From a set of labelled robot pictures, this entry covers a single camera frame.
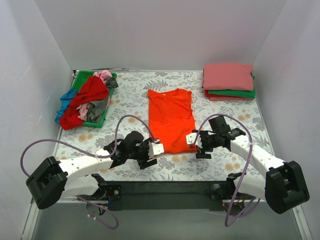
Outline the orange t shirt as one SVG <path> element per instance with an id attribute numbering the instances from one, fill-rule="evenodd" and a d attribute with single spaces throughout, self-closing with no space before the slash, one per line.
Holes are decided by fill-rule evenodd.
<path id="1" fill-rule="evenodd" d="M 196 129 L 192 92 L 177 88 L 167 92 L 148 90 L 148 124 L 164 146 L 165 154 L 193 153 L 186 136 Z"/>

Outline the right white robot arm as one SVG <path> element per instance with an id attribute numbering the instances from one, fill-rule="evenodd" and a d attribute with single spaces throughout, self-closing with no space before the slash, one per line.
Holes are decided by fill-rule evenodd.
<path id="1" fill-rule="evenodd" d="M 248 130 L 232 129 L 223 115 L 209 119 L 211 130 L 196 130 L 186 136 L 188 145 L 197 149 L 196 158 L 210 159 L 215 148 L 226 148 L 246 160 L 263 179 L 254 179 L 246 172 L 231 173 L 221 187 L 232 199 L 249 195 L 261 199 L 277 214 L 282 214 L 310 199 L 301 166 L 284 161 L 253 144 Z"/>

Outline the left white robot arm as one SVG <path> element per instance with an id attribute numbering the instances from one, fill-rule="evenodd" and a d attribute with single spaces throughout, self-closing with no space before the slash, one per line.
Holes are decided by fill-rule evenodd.
<path id="1" fill-rule="evenodd" d="M 47 157 L 28 177 L 26 185 L 40 210 L 60 199 L 78 195 L 101 200 L 106 196 L 107 184 L 96 172 L 121 166 L 127 160 L 136 160 L 143 170 L 157 164 L 156 157 L 163 153 L 164 146 L 159 139 L 145 139 L 141 133 L 132 131 L 96 153 L 64 161 Z"/>

